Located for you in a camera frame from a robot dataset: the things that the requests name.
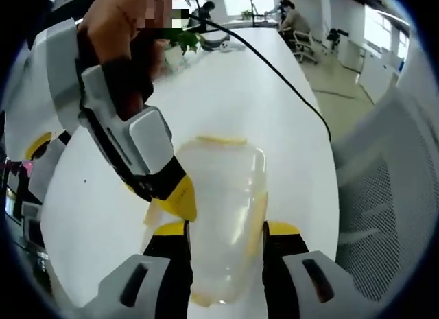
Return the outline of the person's right hand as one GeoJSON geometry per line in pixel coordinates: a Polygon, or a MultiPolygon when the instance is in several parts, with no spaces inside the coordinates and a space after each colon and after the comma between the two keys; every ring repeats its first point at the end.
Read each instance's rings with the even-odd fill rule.
{"type": "Polygon", "coordinates": [[[167,41],[161,37],[172,0],[94,0],[78,26],[86,67],[101,66],[116,114],[141,112],[161,72],[167,41]]]}

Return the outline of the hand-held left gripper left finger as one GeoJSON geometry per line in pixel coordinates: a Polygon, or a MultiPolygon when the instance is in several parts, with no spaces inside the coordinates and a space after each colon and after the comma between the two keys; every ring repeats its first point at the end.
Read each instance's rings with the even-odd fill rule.
{"type": "Polygon", "coordinates": [[[157,228],[141,255],[132,255],[99,283],[86,318],[186,318],[193,270],[189,223],[157,228]]]}

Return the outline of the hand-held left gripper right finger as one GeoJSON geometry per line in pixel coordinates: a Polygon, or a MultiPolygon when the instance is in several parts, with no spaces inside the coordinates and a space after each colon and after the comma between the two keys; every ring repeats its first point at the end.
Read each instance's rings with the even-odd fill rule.
{"type": "Polygon", "coordinates": [[[291,224],[263,223],[262,282],[268,318],[357,317],[352,281],[291,224]]]}

